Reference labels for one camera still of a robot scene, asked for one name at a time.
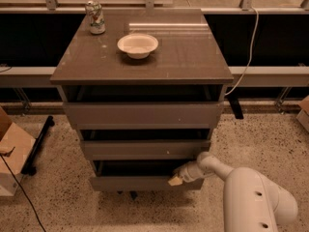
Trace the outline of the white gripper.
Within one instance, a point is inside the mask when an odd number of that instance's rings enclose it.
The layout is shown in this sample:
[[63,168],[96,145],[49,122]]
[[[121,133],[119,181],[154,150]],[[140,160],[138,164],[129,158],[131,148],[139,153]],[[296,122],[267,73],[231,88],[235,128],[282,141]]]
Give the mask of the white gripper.
[[205,171],[200,168],[196,161],[189,161],[175,169],[173,177],[168,180],[168,184],[172,187],[179,186],[183,182],[190,183],[204,179],[205,175]]

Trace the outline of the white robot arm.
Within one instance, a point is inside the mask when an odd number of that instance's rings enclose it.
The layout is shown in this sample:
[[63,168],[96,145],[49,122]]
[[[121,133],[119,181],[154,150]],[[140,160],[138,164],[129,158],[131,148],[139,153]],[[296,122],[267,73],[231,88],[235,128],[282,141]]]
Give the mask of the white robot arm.
[[176,168],[168,183],[179,186],[205,179],[209,173],[224,182],[225,232],[278,232],[278,225],[295,221],[298,206],[290,192],[257,170],[233,168],[208,152]]

